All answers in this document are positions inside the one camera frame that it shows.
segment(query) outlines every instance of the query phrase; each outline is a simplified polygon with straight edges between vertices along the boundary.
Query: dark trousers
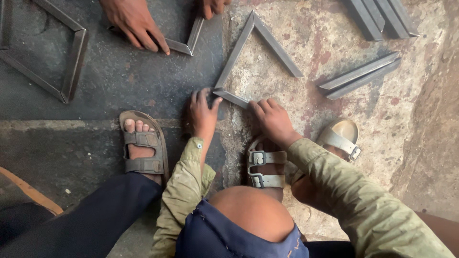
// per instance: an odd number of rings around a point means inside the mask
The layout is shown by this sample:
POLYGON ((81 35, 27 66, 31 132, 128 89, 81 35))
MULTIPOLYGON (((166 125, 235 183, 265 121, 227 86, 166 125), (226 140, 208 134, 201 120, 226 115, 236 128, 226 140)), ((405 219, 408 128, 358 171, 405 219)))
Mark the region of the dark trousers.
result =
MULTIPOLYGON (((141 174, 120 175, 105 182, 73 211, 19 236, 18 230, 29 228, 24 220, 14 220, 13 215, 20 214, 21 208, 1 211, 0 218, 2 213, 4 216, 0 225, 8 229, 2 237, 10 232, 14 239, 0 247, 0 258, 104 258, 121 234, 161 193, 160 185, 141 174)), ((43 209, 35 212, 47 212, 43 209)))

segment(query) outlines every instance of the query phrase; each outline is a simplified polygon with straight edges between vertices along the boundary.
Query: shirt sleeve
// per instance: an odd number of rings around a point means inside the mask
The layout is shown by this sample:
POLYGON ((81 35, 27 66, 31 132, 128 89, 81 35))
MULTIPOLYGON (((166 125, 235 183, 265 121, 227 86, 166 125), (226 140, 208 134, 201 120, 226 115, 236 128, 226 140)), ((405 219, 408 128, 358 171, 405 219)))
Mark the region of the shirt sleeve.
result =
POLYGON ((287 159, 317 186, 356 257, 454 257, 410 208, 311 140, 293 143, 287 159))
POLYGON ((186 217, 209 191, 215 171, 205 164, 201 176, 203 143, 202 138, 190 138, 162 193, 151 258, 174 257, 175 242, 185 225, 186 217))

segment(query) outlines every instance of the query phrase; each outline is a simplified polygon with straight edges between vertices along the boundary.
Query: brown sandal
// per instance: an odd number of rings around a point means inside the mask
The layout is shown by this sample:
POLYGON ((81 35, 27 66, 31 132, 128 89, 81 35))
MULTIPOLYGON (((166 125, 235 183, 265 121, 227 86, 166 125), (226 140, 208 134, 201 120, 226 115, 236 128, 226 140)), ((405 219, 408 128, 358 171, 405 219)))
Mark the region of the brown sandal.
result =
POLYGON ((119 115, 119 124, 124 134, 124 162, 126 164, 127 172, 138 172, 142 174, 162 174, 163 186, 167 184, 170 178, 168 153, 166 151, 166 141, 164 134, 158 122, 149 115, 140 111, 124 111, 119 115), (142 121, 144 124, 154 128, 154 132, 133 132, 128 133, 124 130, 124 122, 127 119, 134 121, 142 121), (134 144, 135 146, 150 147, 155 149, 155 155, 152 157, 138 157, 136 159, 129 159, 127 144, 134 144))

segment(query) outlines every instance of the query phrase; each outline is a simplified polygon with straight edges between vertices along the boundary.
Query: stacked metal bars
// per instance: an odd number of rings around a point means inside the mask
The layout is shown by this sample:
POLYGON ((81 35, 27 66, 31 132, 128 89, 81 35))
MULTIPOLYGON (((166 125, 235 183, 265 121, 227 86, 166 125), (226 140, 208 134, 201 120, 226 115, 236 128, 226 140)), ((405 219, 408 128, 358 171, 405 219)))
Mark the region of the stacked metal bars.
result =
POLYGON ((325 90, 328 99, 336 100, 345 94, 369 84, 375 79, 393 72, 400 65, 398 52, 392 52, 347 73, 326 81, 319 87, 325 90))
POLYGON ((400 0, 343 0, 350 15, 369 41, 383 40, 385 28, 393 39, 418 37, 414 26, 400 0))
POLYGON ((88 44, 88 31, 47 0, 33 0, 33 2, 45 9, 48 13, 53 15, 56 19, 75 32, 62 89, 58 90, 58 88, 47 83, 40 76, 23 66, 9 54, 8 47, 9 37, 11 34, 12 0, 0 0, 0 59, 3 59, 9 65, 29 77, 29 79, 50 92, 54 97, 58 98, 65 104, 69 104, 73 99, 78 85, 84 53, 88 44))
POLYGON ((214 94, 244 109, 247 109, 248 101, 232 93, 227 92, 226 90, 223 89, 223 86, 228 80, 228 77, 231 74, 231 70, 236 64, 236 61, 239 58, 239 55, 241 54, 242 49, 244 48, 244 45, 247 42, 247 39, 249 38, 253 29, 258 31, 262 40, 266 43, 266 45, 269 48, 271 48, 271 50, 274 52, 274 54, 276 55, 280 63, 286 68, 286 70, 289 72, 289 74, 292 77, 297 77, 297 78, 304 77, 303 73, 300 71, 300 69, 298 69, 298 67, 295 65, 292 59, 288 56, 288 54, 279 44, 279 42, 277 42, 274 36, 269 32, 268 28, 266 28, 266 26, 260 20, 260 18, 255 13, 255 11, 252 11, 250 13, 250 16, 246 22, 244 29, 242 30, 242 33, 239 39, 236 42, 236 45, 234 46, 233 51, 231 52, 231 55, 228 58, 228 62, 226 63, 226 66, 223 69, 222 74, 220 75, 220 78, 217 81, 217 84, 215 85, 215 90, 213 91, 214 94))

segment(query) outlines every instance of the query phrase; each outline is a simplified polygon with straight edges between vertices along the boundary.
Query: rectangular metal frame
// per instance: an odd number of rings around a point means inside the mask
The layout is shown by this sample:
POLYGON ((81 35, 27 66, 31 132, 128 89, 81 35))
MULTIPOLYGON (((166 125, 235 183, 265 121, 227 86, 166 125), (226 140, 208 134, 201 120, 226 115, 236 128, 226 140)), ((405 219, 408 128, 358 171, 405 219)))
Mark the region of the rectangular metal frame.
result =
POLYGON ((261 21, 261 19, 255 13, 255 11, 252 10, 242 30, 242 33, 239 36, 239 39, 237 40, 236 45, 234 46, 234 49, 228 58, 228 62, 226 63, 225 68, 223 69, 217 83, 215 84, 216 90, 213 92, 214 94, 244 109, 247 109, 248 101, 232 93, 225 91, 223 89, 223 86, 228 80, 228 77, 231 74, 231 70, 233 70, 234 66, 236 65, 237 59, 241 55, 242 49, 244 48, 244 45, 246 44, 253 29, 255 29, 258 32, 262 40, 273 51, 273 53, 276 55, 279 62, 285 67, 285 69, 288 71, 288 73, 292 77, 297 77, 297 78, 304 77, 303 73, 296 66, 293 60, 289 57, 289 55, 286 53, 284 48, 279 44, 279 42, 275 39, 275 37, 269 32, 268 28, 266 28, 266 25, 261 21))
POLYGON ((362 0, 344 0, 343 3, 346 5, 349 14, 354 18, 355 23, 362 31, 366 40, 384 40, 381 31, 376 26, 362 0))
POLYGON ((348 85, 345 85, 343 87, 341 87, 340 89, 337 89, 329 94, 327 94, 327 98, 328 99, 331 99, 331 100, 336 100, 336 99, 339 99, 341 98, 342 96, 346 95, 347 93, 353 91, 353 90, 356 90, 362 86, 365 86, 367 84, 369 84, 370 82, 376 80, 376 79, 379 79, 379 78, 382 78, 384 77, 386 74, 390 73, 390 72, 393 72, 395 71, 395 69, 398 68, 398 66, 400 65, 400 61, 401 61, 401 58, 397 58, 394 62, 382 67, 382 68, 379 68, 378 70, 372 72, 372 73, 369 73, 365 76, 363 76, 362 78, 356 80, 355 82, 352 82, 348 85))
POLYGON ((386 31, 389 37, 393 39, 408 39, 408 32, 403 27, 402 22, 398 19, 392 6, 387 0, 375 0, 376 5, 386 20, 386 31))
POLYGON ((373 60, 369 63, 366 63, 362 66, 359 66, 347 73, 344 73, 340 76, 337 76, 331 80, 326 81, 319 87, 326 90, 334 89, 338 86, 346 84, 354 79, 357 79, 361 76, 364 76, 372 71, 375 71, 383 66, 386 66, 392 62, 394 62, 395 58, 397 58, 398 52, 392 52, 390 54, 384 55, 376 60, 373 60))
MULTIPOLYGON (((0 6, 2 7, 0 12, 0 45, 3 45, 5 42, 9 43, 12 19, 11 1, 12 0, 0 0, 0 6)), ((75 90, 78 85, 84 53, 86 52, 88 45, 88 31, 83 28, 83 26, 78 24, 78 22, 70 18, 67 14, 59 10, 56 6, 52 5, 47 0, 32 1, 75 32, 62 89, 58 90, 53 85, 47 83, 39 75, 35 74, 27 67, 15 60, 11 55, 9 55, 9 44, 3 46, 3 48, 0 49, 0 59, 3 59, 6 63, 23 73, 36 84, 50 92, 54 97, 58 98, 65 104, 69 104, 75 95, 75 90)))
POLYGON ((392 6, 392 9, 402 22, 403 27, 408 32, 410 37, 419 37, 420 33, 414 26, 413 21, 409 17, 408 12, 403 6, 402 2, 400 0, 389 0, 389 4, 392 6))
POLYGON ((166 43, 169 48, 178 52, 185 53, 190 56, 194 56, 193 52, 195 50, 196 42, 199 39, 199 33, 201 32, 202 25, 204 24, 204 18, 197 16, 195 22, 193 23, 193 28, 191 29, 190 37, 186 44, 174 41, 172 39, 166 39, 166 43))

